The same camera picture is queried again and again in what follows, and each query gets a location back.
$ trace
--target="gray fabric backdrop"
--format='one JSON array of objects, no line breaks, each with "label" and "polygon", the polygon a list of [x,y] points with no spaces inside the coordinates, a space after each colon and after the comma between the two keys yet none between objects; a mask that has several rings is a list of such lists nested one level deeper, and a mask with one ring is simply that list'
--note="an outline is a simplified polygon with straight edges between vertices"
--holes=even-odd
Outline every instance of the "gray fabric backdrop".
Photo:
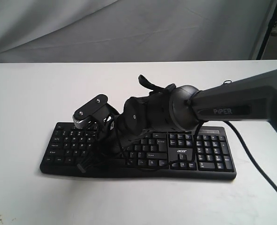
[{"label": "gray fabric backdrop", "polygon": [[0,62],[248,60],[258,53],[276,3],[16,1],[31,3],[18,18],[1,20]]}]

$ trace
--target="white table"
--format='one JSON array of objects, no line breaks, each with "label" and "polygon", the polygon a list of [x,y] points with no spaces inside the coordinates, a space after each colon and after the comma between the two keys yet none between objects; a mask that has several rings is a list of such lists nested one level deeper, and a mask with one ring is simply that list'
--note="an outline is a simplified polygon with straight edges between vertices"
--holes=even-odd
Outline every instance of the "white table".
[{"label": "white table", "polygon": [[[39,171],[58,121],[99,93],[122,112],[146,96],[137,77],[166,86],[218,86],[277,69],[276,61],[0,64],[0,224],[277,225],[277,194],[225,127],[237,177],[208,180],[110,180]],[[225,126],[222,122],[208,125]],[[277,184],[277,134],[266,122],[235,122],[259,165]]]}]

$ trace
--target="keyboard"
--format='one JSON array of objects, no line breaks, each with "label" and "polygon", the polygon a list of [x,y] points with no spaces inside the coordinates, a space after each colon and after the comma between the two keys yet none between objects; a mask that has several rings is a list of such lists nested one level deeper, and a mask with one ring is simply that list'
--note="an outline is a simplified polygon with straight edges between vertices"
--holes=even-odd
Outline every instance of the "keyboard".
[{"label": "keyboard", "polygon": [[[202,127],[193,151],[193,132],[152,133],[124,149],[124,155],[90,167],[82,173],[76,166],[93,147],[97,124],[77,129],[73,123],[56,124],[40,170],[42,173],[93,178],[169,177],[233,180],[236,177],[225,129]],[[168,162],[185,159],[189,163],[175,163],[155,172],[140,168],[155,168]]]}]

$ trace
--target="robotic arm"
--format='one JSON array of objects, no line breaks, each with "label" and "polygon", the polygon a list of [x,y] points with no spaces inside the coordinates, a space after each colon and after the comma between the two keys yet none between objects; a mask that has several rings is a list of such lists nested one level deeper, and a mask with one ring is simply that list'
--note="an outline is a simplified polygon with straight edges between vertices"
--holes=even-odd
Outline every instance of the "robotic arm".
[{"label": "robotic arm", "polygon": [[75,111],[77,128],[99,124],[98,151],[103,156],[120,152],[147,133],[194,130],[200,121],[267,120],[277,131],[277,70],[208,90],[185,85],[166,88],[151,84],[142,75],[139,83],[151,92],[131,97],[119,114],[98,95]]}]

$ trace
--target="white tabletop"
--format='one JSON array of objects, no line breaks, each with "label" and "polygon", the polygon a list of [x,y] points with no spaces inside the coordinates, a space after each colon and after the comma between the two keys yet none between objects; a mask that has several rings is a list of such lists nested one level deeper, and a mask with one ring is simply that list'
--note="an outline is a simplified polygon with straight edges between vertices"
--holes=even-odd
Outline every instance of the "white tabletop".
[{"label": "white tabletop", "polygon": [[[277,60],[0,64],[0,224],[277,225],[277,194],[228,127],[237,169],[232,182],[71,178],[39,171],[56,122],[71,122],[75,109],[99,93],[122,112],[130,96],[148,95],[139,74],[160,86],[202,90],[273,69]],[[276,132],[266,122],[234,125],[277,184]]]}]

